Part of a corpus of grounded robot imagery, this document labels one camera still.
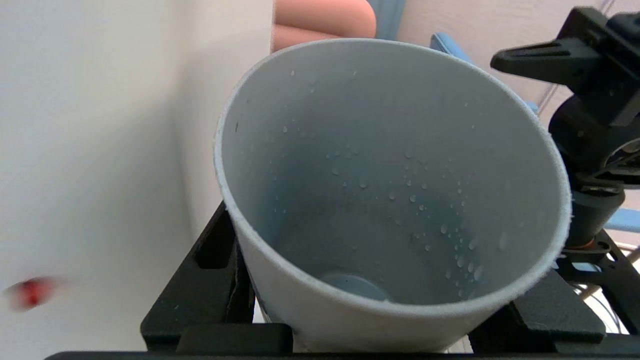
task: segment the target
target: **white surface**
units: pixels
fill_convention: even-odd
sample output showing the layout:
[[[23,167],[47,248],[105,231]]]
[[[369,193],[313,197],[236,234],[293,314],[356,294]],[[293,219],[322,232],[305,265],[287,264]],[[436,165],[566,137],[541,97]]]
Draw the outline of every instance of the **white surface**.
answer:
[[[200,126],[213,129],[232,83],[268,53],[263,3],[0,2],[0,291],[67,280],[25,313],[0,296],[0,359],[144,349],[142,318],[217,205],[213,135]],[[184,66],[198,61],[189,76],[202,84],[176,118]],[[192,203],[194,228],[173,121],[185,118],[197,122],[181,132],[190,199],[206,199]]]

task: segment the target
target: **blue chair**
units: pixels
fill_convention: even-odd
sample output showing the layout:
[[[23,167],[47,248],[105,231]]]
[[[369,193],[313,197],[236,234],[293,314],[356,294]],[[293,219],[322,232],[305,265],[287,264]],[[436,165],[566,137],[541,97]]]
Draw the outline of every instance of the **blue chair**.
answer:
[[[431,36],[430,48],[453,55],[461,60],[472,63],[471,59],[462,51],[462,48],[445,33],[435,33]],[[538,106],[531,101],[525,101],[529,107],[538,112]],[[631,233],[640,233],[640,211],[633,209],[619,209],[609,222],[605,225],[605,229],[628,231]]]

